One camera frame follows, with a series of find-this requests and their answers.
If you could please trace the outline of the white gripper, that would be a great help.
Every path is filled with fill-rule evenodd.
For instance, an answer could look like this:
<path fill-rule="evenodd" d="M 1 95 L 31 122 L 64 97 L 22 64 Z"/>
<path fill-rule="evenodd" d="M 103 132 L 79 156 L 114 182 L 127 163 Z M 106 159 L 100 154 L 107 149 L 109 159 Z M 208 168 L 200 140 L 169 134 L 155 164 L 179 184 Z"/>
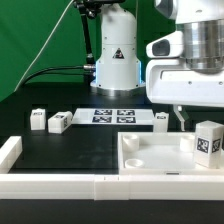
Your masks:
<path fill-rule="evenodd" d="M 185 131 L 182 107 L 224 107 L 224 69 L 216 74 L 190 70 L 182 59 L 151 60 L 146 67 L 146 93 L 152 103 L 171 104 Z"/>

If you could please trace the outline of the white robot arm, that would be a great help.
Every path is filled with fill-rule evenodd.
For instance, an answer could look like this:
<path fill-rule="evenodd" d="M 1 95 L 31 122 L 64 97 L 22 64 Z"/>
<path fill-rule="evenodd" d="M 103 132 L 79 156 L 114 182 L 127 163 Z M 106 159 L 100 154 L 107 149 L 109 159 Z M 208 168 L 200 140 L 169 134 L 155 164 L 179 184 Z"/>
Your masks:
<path fill-rule="evenodd" d="M 146 47 L 146 73 L 136 57 L 135 18 L 117 2 L 102 7 L 102 51 L 91 87 L 106 95 L 141 87 L 153 103 L 224 107 L 224 0 L 154 0 L 176 30 Z"/>

